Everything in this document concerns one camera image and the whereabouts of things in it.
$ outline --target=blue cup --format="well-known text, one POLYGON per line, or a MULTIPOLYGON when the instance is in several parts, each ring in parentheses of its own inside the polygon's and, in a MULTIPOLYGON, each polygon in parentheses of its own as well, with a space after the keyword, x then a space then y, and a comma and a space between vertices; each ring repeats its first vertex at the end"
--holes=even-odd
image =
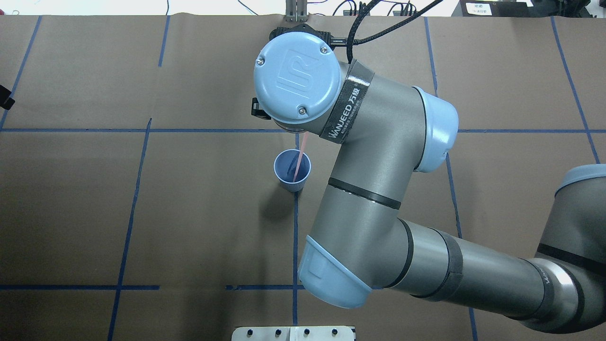
POLYGON ((299 192, 303 189, 303 185, 311 172, 311 161, 307 154, 303 153, 297 178, 293 181, 298 160, 299 151, 297 149, 287 149, 278 154, 273 162, 273 172, 280 180, 281 186, 289 192, 299 192))

